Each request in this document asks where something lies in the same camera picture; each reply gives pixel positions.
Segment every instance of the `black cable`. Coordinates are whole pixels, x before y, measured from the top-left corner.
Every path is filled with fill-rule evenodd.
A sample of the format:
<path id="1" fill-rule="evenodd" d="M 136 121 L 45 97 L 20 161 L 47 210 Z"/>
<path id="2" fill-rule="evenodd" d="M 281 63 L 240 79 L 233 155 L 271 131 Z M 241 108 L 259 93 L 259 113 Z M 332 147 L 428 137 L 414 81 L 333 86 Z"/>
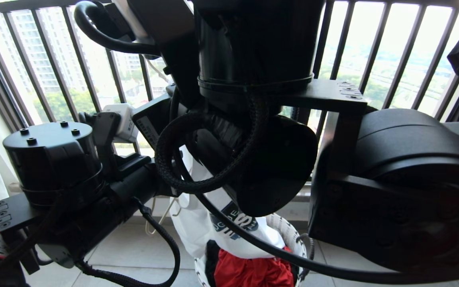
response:
<path id="1" fill-rule="evenodd" d="M 149 207 L 144 206 L 144 204 L 136 197 L 133 197 L 132 200 L 134 200 L 135 203 L 139 206 L 139 211 L 141 211 L 143 217 L 155 228 L 155 230 L 157 230 L 162 238 L 166 240 L 169 247 L 171 247 L 171 251 L 175 257 L 175 268 L 173 269 L 173 273 L 169 279 L 163 283 L 149 284 L 140 282 L 122 274 L 93 269 L 93 267 L 89 266 L 88 263 L 84 262 L 83 260 L 75 263 L 75 265 L 86 275 L 109 280 L 113 283 L 125 287 L 169 287 L 173 284 L 175 279 L 177 279 L 178 272 L 180 270 L 180 250 L 178 249 L 178 245 L 175 243 L 175 240 L 167 233 L 164 227 L 162 227 L 159 223 L 157 223 L 157 221 L 153 219 L 151 216 L 151 209 Z"/>
<path id="2" fill-rule="evenodd" d="M 155 45 L 117 40 L 102 33 L 102 31 L 96 27 L 93 27 L 93 24 L 90 22 L 90 18 L 96 18 L 97 16 L 100 16 L 103 13 L 103 9 L 104 8 L 101 8 L 97 6 L 97 4 L 90 1 L 81 1 L 75 5 L 75 10 L 73 13 L 75 22 L 84 32 L 84 34 L 88 36 L 88 38 L 106 47 L 107 49 L 114 51 L 154 56 L 161 55 L 159 49 Z"/>
<path id="3" fill-rule="evenodd" d="M 14 265 L 29 249 L 33 248 L 34 245 L 37 243 L 38 239 L 49 227 L 51 227 L 60 217 L 65 207 L 65 196 L 62 194 L 58 194 L 54 204 L 52 205 L 51 209 L 47 213 L 47 215 L 43 218 L 40 225 L 38 225 L 37 229 L 33 234 L 31 234 L 24 242 L 19 244 L 8 256 L 0 261 L 0 273 L 5 272 L 4 270 L 8 267 Z"/>
<path id="4" fill-rule="evenodd" d="M 33 254 L 35 254 L 35 258 L 37 260 L 37 263 L 38 265 L 40 266 L 45 266 L 45 265 L 49 265 L 51 263 L 53 263 L 54 261 L 52 261 L 51 259 L 49 260 L 42 260 L 39 256 L 38 256 L 38 252 L 37 252 L 37 249 L 35 246 L 33 246 Z"/>
<path id="5" fill-rule="evenodd" d="M 178 89 L 175 89 L 173 96 L 171 97 L 171 103 L 169 104 L 169 122 L 172 122 L 175 118 L 178 117 L 178 107 L 180 105 L 180 92 Z M 173 149 L 173 159 L 176 162 L 182 160 L 179 149 Z M 180 170 L 180 174 L 189 174 L 187 167 L 185 165 L 175 164 L 176 167 Z"/>
<path id="6" fill-rule="evenodd" d="M 26 234 L 26 237 L 29 237 L 29 229 L 27 227 L 24 227 L 22 230 L 24 231 L 24 234 Z M 45 265 L 49 265 L 49 264 L 54 262 L 54 261 L 52 261 L 50 259 L 49 260 L 42 260 L 38 256 L 38 251 L 37 251 L 36 246 L 33 246 L 33 248 L 31 250 L 33 251 L 33 254 L 35 255 L 35 258 L 37 260 L 38 265 L 45 266 Z"/>
<path id="7" fill-rule="evenodd" d="M 250 159 L 258 146 L 262 134 L 266 130 L 268 121 L 268 105 L 261 95 L 248 94 L 246 96 L 251 114 L 250 136 L 237 157 L 220 173 L 202 181 L 186 181 L 179 178 L 173 171 L 173 158 L 177 140 L 189 132 L 207 129 L 213 132 L 214 116 L 202 112 L 187 113 L 171 121 L 161 132 L 155 151 L 157 170 L 164 181 L 171 187 L 189 194 L 207 193 L 224 186 L 231 181 Z"/>
<path id="8" fill-rule="evenodd" d="M 309 237 L 309 234 L 307 233 L 303 233 L 301 234 L 296 240 L 295 242 L 299 242 L 300 240 L 306 240 L 308 239 L 309 240 L 309 256 L 308 256 L 308 259 L 309 260 L 313 260 L 315 259 L 315 242 L 312 238 Z M 300 276 L 299 276 L 299 280 L 300 281 L 304 281 L 304 279 L 306 279 L 306 276 L 309 274 L 309 269 L 307 268 L 304 268 L 302 270 L 302 273 L 300 273 Z"/>
<path id="9" fill-rule="evenodd" d="M 263 242 L 256 236 L 250 234 L 240 226 L 236 225 L 232 220 L 228 219 L 224 214 L 217 209 L 204 195 L 197 195 L 198 200 L 213 214 L 216 218 L 222 221 L 226 227 L 237 235 L 244 238 L 254 246 L 277 256 L 281 259 L 289 261 L 302 268 L 310 269 L 311 271 L 318 272 L 331 277 L 341 278 L 344 280 L 360 281 L 374 284 L 425 284 L 425 283 L 437 283 L 443 281 L 454 281 L 459 280 L 458 272 L 444 272 L 420 274 L 420 273 L 399 273 L 399 272 L 371 272 L 361 271 L 355 269 L 346 269 L 342 267 L 336 267 L 317 263 L 312 260 L 297 256 L 283 249 L 277 248 L 273 245 Z"/>

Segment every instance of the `black motor housing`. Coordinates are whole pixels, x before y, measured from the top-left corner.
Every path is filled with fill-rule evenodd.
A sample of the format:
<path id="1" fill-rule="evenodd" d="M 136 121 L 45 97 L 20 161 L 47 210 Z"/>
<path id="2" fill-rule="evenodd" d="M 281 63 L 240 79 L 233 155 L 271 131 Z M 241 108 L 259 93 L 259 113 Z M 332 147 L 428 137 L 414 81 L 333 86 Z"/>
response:
<path id="1" fill-rule="evenodd" d="M 103 180 L 91 134 L 91 126 L 80 122 L 49 122 L 5 138 L 3 146 L 33 207 L 49 208 L 63 190 L 75 193 L 69 210 L 96 199 Z"/>
<path id="2" fill-rule="evenodd" d="M 202 95 L 292 91 L 311 82 L 324 1 L 193 3 Z"/>
<path id="3" fill-rule="evenodd" d="M 310 236 L 397 271 L 457 272 L 459 123 L 444 125 L 410 109 L 369 113 L 352 162 L 351 175 L 375 187 L 350 181 L 327 187 L 330 175 L 319 165 Z"/>

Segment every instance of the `white laundry basket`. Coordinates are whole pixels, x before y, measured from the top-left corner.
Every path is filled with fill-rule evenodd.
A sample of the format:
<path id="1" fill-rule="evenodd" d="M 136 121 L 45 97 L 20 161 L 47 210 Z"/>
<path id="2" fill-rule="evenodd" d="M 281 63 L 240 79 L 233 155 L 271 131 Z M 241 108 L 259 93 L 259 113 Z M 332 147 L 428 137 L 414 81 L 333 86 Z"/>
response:
<path id="1" fill-rule="evenodd" d="M 307 258 L 306 246 L 304 245 L 304 242 L 300 240 L 297 243 L 297 238 L 299 237 L 299 234 L 295 227 L 293 227 L 293 225 L 291 225 L 286 219 L 282 218 L 277 214 L 270 214 L 267 216 L 267 225 L 277 230 L 279 234 L 281 234 L 284 243 L 291 249 L 292 253 L 298 256 L 302 256 L 303 258 Z M 196 271 L 198 281 L 202 285 L 202 287 L 213 287 L 210 286 L 208 280 L 206 279 L 206 274 L 204 272 L 205 263 L 205 256 L 203 258 L 195 258 L 194 270 Z M 300 267 L 298 271 L 298 280 L 297 284 L 295 284 L 295 287 L 300 287 L 302 285 L 302 281 L 300 281 L 300 275 L 302 271 L 303 269 L 302 267 Z"/>

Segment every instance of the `black plastic casing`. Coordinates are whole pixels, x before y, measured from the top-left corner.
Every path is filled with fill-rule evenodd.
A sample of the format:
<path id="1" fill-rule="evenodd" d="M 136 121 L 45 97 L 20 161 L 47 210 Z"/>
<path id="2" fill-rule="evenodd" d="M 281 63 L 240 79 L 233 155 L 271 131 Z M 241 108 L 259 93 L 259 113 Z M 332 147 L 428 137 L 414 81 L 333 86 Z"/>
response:
<path id="1" fill-rule="evenodd" d="M 3 146 L 33 207 L 49 208 L 56 191 L 67 189 L 77 193 L 70 210 L 96 198 L 101 165 L 91 133 L 90 126 L 79 122 L 50 122 L 5 138 Z"/>
<path id="2" fill-rule="evenodd" d="M 294 91 L 311 82 L 324 1 L 193 3 L 203 96 Z"/>

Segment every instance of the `robotic arm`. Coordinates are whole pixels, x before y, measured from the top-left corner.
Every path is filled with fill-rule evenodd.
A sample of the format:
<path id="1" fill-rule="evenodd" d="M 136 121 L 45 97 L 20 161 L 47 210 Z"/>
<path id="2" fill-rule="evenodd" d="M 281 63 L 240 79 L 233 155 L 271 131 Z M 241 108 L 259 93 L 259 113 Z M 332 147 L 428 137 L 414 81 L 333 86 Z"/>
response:
<path id="1" fill-rule="evenodd" d="M 382 284 L 459 279 L 459 123 L 442 125 L 414 110 L 367 113 L 353 85 L 313 79 L 323 2 L 193 2 L 194 14 L 183 0 L 118 1 L 122 13 L 78 3 L 75 20 L 88 37 L 116 51 L 162 56 L 175 84 L 135 109 L 131 121 L 129 113 L 82 114 L 81 122 L 32 126 L 4 141 L 24 193 L 0 201 L 0 241 L 11 251 L 0 254 L 0 273 L 8 270 L 0 285 L 24 284 L 19 261 L 30 274 L 39 269 L 38 244 L 64 267 L 140 286 L 90 269 L 84 255 L 138 209 L 153 221 L 141 202 L 180 193 L 196 194 L 253 245 L 321 274 Z M 324 138 L 278 116 L 282 106 L 329 111 Z M 155 158 L 114 154 L 113 140 L 128 139 L 122 127 L 133 124 Z M 213 178 L 192 181 L 182 145 Z M 397 272 L 342 269 L 284 252 L 203 195 L 223 187 L 243 213 L 264 216 L 295 197 L 315 163 L 310 236 Z"/>

